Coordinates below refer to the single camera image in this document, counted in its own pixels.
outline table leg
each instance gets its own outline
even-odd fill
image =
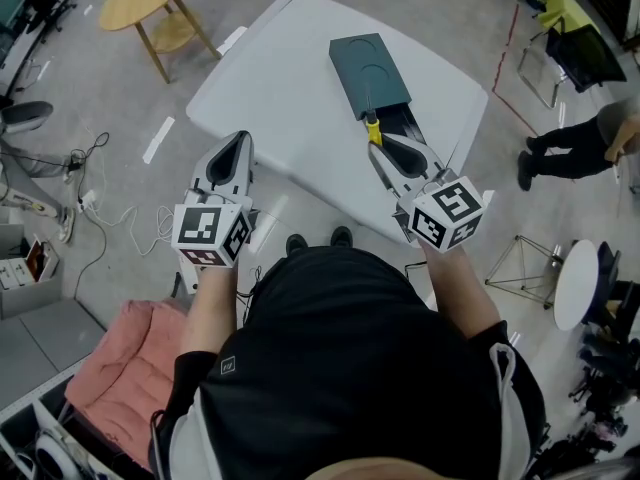
[[[160,74],[162,75],[162,78],[164,78],[165,82],[170,83],[169,82],[169,77],[167,76],[167,72],[162,67],[162,63],[160,62],[160,59],[158,58],[158,54],[153,49],[153,46],[151,46],[151,42],[149,41],[149,38],[147,37],[147,33],[144,31],[144,28],[142,28],[142,25],[140,23],[136,23],[136,30],[138,31],[138,34],[140,34],[140,39],[142,39],[142,42],[147,47],[147,51],[149,52],[149,55],[151,56],[151,60],[153,61],[153,63],[158,68],[158,71],[160,71]]]
[[[213,56],[216,59],[220,60],[222,58],[222,55],[220,55],[220,53],[218,53],[218,50],[216,50],[213,47],[213,45],[211,44],[211,41],[209,41],[209,38],[206,36],[204,31],[200,27],[200,24],[198,23],[198,21],[193,17],[193,14],[191,14],[189,9],[187,9],[187,6],[184,5],[184,2],[182,0],[173,0],[173,1],[178,6],[178,9],[182,11],[182,14],[184,14],[184,17],[187,18],[189,23],[191,23],[191,26],[196,31],[196,34],[198,34],[200,36],[200,39],[202,39],[202,42],[206,45],[207,48],[209,48],[211,53],[213,53]]]

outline white table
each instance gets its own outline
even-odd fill
[[[256,160],[388,238],[406,244],[329,58],[331,39],[379,33],[428,144],[459,172],[487,104],[475,81],[400,32],[330,0],[276,0],[187,106],[214,137],[251,133]]]
[[[562,264],[553,302],[558,329],[569,331],[580,323],[598,283],[598,253],[589,240],[576,243]]]

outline dark green box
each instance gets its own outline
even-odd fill
[[[380,34],[333,39],[329,57],[357,120],[362,119],[367,110],[367,96],[374,109],[411,101]]]

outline yellow chair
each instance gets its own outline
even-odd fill
[[[584,12],[575,0],[538,0],[545,5],[547,10],[538,14],[537,19],[545,30],[553,27],[562,33],[572,32],[586,25],[593,27],[600,33],[600,29]],[[564,29],[561,29],[561,20],[564,21]]]

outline metal frame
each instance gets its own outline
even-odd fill
[[[562,17],[558,18],[558,21],[556,21],[551,27],[549,27],[549,30],[555,27],[558,24],[558,22],[562,27],[562,33],[564,33],[564,19]],[[558,89],[560,88],[560,85],[562,85],[564,82],[567,81],[567,78],[568,78],[567,74],[564,72],[562,67],[558,66],[562,71],[562,74],[560,75],[560,80],[556,82],[553,86],[553,94],[551,95],[551,102],[548,102],[542,97],[542,95],[538,92],[538,89],[536,89],[533,83],[531,83],[531,81],[524,76],[524,73],[522,70],[522,67],[524,66],[524,60],[527,58],[527,53],[529,53],[529,49],[533,46],[533,42],[536,39],[538,39],[538,37],[540,36],[543,36],[543,35],[546,36],[549,33],[549,30],[547,30],[546,32],[539,32],[538,34],[536,34],[531,38],[531,40],[529,41],[529,46],[527,46],[522,52],[522,59],[520,59],[520,64],[518,64],[517,72],[518,72],[518,76],[520,77],[520,80],[522,80],[524,84],[531,90],[531,92],[533,92],[533,94],[537,96],[537,98],[543,103],[543,105],[547,107],[549,110],[553,110],[554,108],[556,108],[556,103],[558,102]]]
[[[497,263],[493,266],[493,268],[489,272],[489,275],[484,280],[484,284],[487,286],[492,286],[493,288],[497,288],[498,290],[502,290],[504,292],[511,293],[513,295],[517,295],[518,297],[523,297],[525,299],[529,299],[534,302],[539,302],[543,305],[544,309],[549,309],[553,307],[553,302],[550,301],[550,297],[553,295],[553,293],[556,290],[557,277],[556,279],[553,279],[551,282],[545,282],[542,284],[538,284],[536,286],[528,286],[527,285],[528,281],[532,281],[534,279],[544,279],[547,276],[544,273],[542,275],[537,275],[537,276],[527,276],[527,271],[524,265],[524,244],[529,245],[532,249],[538,251],[543,256],[549,258],[551,260],[551,266],[554,268],[561,266],[564,261],[560,257],[560,246],[555,246],[554,250],[551,251],[527,237],[524,237],[522,235],[516,235],[513,241],[507,247],[507,249],[502,253],[500,258],[498,258]],[[500,269],[504,261],[509,256],[509,253],[513,250],[513,248],[516,245],[520,246],[520,260],[521,260],[520,266],[522,271],[522,277],[518,277],[515,279],[505,279],[502,281],[495,281],[493,277],[496,275],[496,273],[498,272],[498,270]],[[519,290],[517,290],[516,288],[512,288],[510,286],[503,286],[505,283],[515,283],[515,282],[521,283]],[[532,292],[532,290],[537,290],[539,288],[543,288],[549,285],[551,285],[551,289],[545,297],[541,297],[540,295],[537,295]]]

